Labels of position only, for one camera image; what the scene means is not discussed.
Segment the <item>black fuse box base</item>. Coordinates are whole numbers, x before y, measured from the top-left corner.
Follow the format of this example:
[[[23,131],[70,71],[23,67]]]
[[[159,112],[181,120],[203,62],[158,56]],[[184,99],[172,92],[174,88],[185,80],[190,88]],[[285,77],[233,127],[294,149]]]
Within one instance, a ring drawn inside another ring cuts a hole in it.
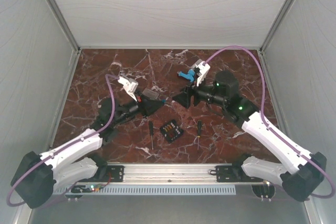
[[[160,132],[165,140],[171,144],[183,135],[184,130],[178,125],[175,119],[172,119],[160,127]]]

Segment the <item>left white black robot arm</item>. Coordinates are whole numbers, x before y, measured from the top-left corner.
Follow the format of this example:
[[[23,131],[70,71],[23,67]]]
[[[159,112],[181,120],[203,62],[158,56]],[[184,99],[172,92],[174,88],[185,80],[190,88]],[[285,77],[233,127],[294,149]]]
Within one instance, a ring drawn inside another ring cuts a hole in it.
[[[29,208],[45,204],[53,192],[83,179],[102,181],[107,177],[107,162],[90,152],[111,142],[116,127],[154,114],[165,102],[151,99],[137,91],[135,99],[120,105],[112,98],[102,100],[95,121],[79,136],[67,143],[37,154],[25,154],[12,178],[11,191],[15,191]]]

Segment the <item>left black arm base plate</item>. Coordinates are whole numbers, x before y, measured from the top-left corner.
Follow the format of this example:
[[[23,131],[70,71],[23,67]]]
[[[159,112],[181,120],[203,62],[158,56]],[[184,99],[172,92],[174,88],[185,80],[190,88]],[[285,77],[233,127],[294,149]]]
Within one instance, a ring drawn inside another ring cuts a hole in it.
[[[98,168],[90,180],[94,182],[123,182],[124,166],[122,165],[107,165],[105,167]]]

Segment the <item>clear plastic fuse box lid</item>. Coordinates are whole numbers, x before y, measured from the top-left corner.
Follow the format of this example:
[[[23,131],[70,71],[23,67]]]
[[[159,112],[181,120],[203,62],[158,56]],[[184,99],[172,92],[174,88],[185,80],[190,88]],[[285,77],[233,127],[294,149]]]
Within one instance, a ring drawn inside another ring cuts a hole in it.
[[[152,100],[157,100],[158,97],[159,97],[159,94],[153,90],[150,90],[150,89],[144,89],[143,90],[143,95],[146,96],[147,98],[149,99],[152,99]]]

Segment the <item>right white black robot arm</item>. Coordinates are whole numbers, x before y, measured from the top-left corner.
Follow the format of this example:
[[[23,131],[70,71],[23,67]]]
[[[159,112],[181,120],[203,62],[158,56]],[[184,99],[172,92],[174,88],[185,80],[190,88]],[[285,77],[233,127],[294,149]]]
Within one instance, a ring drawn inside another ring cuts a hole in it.
[[[202,81],[186,86],[173,100],[187,109],[201,101],[219,106],[225,119],[257,139],[279,160],[273,163],[247,155],[241,163],[233,166],[235,179],[261,178],[280,185],[299,202],[305,201],[323,182],[326,157],[320,152],[312,154],[297,145],[266,118],[262,118],[260,109],[241,96],[239,82],[230,71],[218,72],[211,85]]]

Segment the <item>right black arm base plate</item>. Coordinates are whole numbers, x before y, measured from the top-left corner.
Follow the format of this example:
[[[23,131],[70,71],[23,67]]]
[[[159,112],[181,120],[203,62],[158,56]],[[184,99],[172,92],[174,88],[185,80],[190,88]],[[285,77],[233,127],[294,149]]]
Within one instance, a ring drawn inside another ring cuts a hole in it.
[[[261,183],[260,178],[247,176],[241,167],[231,165],[218,165],[209,170],[209,174],[216,177],[219,183]]]

